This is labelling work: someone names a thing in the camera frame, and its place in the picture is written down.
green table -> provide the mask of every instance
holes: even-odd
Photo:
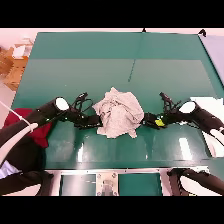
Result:
[[[112,86],[131,91],[143,110],[153,113],[162,111],[161,91],[174,101],[190,96],[224,97],[197,35],[38,33],[12,107],[37,108],[57,96],[71,103],[86,91],[96,103]],[[223,160],[211,158],[200,131],[170,125],[162,131],[140,127],[137,135],[136,139],[128,135],[107,139],[97,135],[96,129],[80,131],[72,123],[58,122],[49,136],[46,169],[209,164],[213,173],[224,179],[219,172]],[[187,138],[192,160],[184,157],[180,138]]]

dark red fabric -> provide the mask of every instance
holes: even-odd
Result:
[[[17,108],[14,110],[17,114],[21,115],[22,117],[26,117],[29,113],[32,112],[32,109],[29,108]],[[18,122],[19,118],[13,114],[12,112],[9,113],[7,116],[4,127],[9,126],[15,122]],[[48,132],[50,131],[52,123],[48,123],[40,128],[35,129],[32,133],[29,133],[28,136],[32,137],[36,144],[40,145],[42,148],[48,147],[48,141],[46,139]]]

metal bracket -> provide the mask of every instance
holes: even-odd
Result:
[[[118,173],[96,174],[96,196],[118,196]]]

wall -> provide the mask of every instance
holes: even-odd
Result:
[[[202,28],[146,28],[147,32],[197,34]],[[224,36],[223,28],[205,28],[207,35]],[[0,28],[0,46],[9,49],[26,36],[35,40],[38,32],[141,32],[142,28]]]

